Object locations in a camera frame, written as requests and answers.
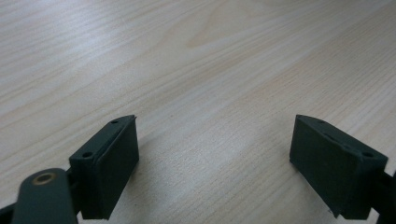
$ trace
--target mounting hole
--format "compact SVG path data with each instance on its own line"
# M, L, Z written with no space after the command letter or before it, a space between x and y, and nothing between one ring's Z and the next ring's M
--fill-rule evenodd
M370 152L363 152L362 154L363 154L363 156L369 157L369 158L372 158L372 157L374 156L374 155L371 154Z
M33 179L33 184L34 185L45 185L51 182L53 179L55 179L56 174L55 173L44 173L42 175L38 175Z
M89 158L92 156L91 152L84 152L84 154L82 154L82 158Z

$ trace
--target dark green plastic part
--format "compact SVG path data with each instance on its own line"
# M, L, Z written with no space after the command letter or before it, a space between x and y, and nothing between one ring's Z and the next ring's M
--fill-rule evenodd
M110 121L70 157L84 219L109 219L139 161L135 116Z
M331 124L298 115L290 161L337 217L366 219L388 158Z
M66 171L48 169L22 182L12 224L32 223L77 223Z

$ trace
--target black plastic bracket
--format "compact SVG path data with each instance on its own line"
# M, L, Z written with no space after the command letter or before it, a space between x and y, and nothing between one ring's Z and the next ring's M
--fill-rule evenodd
M367 219L373 207L378 222L396 223L396 178L384 170L388 157L331 124L297 115L290 161L335 217Z
M135 116L110 121L70 157L70 169L26 178L18 200L0 210L0 223L78 223L109 219L139 161Z

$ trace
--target wooden table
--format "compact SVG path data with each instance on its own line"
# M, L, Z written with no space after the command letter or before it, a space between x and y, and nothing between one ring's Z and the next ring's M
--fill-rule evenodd
M136 172L80 223L366 223L289 163L296 114L396 170L395 1L3 1L0 64L1 207L129 114Z

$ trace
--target screw hole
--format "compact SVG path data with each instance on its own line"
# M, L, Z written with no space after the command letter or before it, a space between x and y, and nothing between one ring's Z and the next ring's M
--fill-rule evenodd
M55 179L56 174L55 173L44 173L42 175L37 176L35 179L33 179L33 184L34 185L45 185L51 182L53 179Z
M82 154L82 158L89 158L92 156L91 152L84 152L84 154Z
M370 152L363 152L362 154L363 154L363 156L369 157L369 158L372 158L372 157L374 156L374 155L371 154Z

